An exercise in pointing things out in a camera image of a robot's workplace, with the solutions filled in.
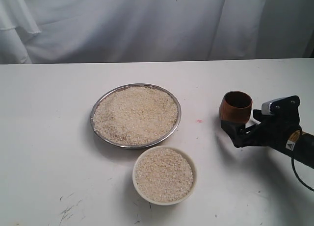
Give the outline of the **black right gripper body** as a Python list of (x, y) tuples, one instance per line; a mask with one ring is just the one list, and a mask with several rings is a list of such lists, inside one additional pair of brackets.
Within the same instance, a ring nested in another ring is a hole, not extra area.
[(265, 146), (279, 152), (293, 152), (300, 137), (300, 117), (298, 113), (265, 116), (263, 121), (243, 130), (244, 147)]

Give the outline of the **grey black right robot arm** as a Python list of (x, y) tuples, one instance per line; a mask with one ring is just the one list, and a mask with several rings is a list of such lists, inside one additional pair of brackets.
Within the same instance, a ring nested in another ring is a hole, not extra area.
[(250, 127), (220, 120), (221, 128), (235, 147), (270, 147), (308, 167), (314, 167), (314, 136), (302, 131), (298, 111), (263, 115), (255, 109), (253, 117), (260, 123)]

